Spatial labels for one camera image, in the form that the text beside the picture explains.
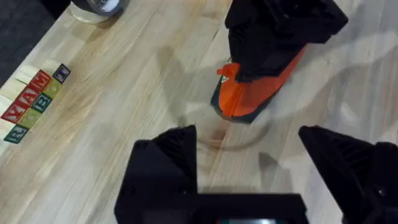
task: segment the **wooden tabletop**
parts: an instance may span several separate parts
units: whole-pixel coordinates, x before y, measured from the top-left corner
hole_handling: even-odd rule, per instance
[[[116,223],[133,143],[193,123],[201,191],[298,192],[312,223],[339,223],[297,132],[318,124],[397,143],[396,2],[338,0],[349,24],[307,47],[252,125],[210,106],[230,0],[131,0],[96,26],[66,11],[23,63],[51,58],[72,74],[20,144],[0,145],[0,223]]]

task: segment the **tape roll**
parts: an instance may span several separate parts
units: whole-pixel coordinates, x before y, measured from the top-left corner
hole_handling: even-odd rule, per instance
[[[82,10],[111,17],[118,13],[124,5],[124,0],[72,0]]]

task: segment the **wood grain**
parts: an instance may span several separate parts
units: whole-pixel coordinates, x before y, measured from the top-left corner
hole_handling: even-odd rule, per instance
[[[210,106],[230,0],[133,0],[95,26],[64,13],[21,65],[50,58],[72,74],[19,145],[0,145],[0,223],[116,223],[134,141],[192,123],[202,191],[298,192],[312,223],[339,223],[297,132],[318,124],[397,143],[398,18],[395,0],[337,3],[349,24],[308,46],[252,125]]]

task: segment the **orange object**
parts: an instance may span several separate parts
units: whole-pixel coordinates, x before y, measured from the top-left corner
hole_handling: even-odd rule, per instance
[[[251,123],[268,105],[299,62],[304,49],[289,63],[278,77],[264,77],[251,83],[238,83],[235,76],[238,63],[224,65],[217,70],[222,75],[211,104],[224,117],[245,123]]]

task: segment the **dark floor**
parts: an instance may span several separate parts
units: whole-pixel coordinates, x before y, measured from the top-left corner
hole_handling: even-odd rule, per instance
[[[50,29],[55,19],[36,0],[0,0],[0,6],[1,86]]]

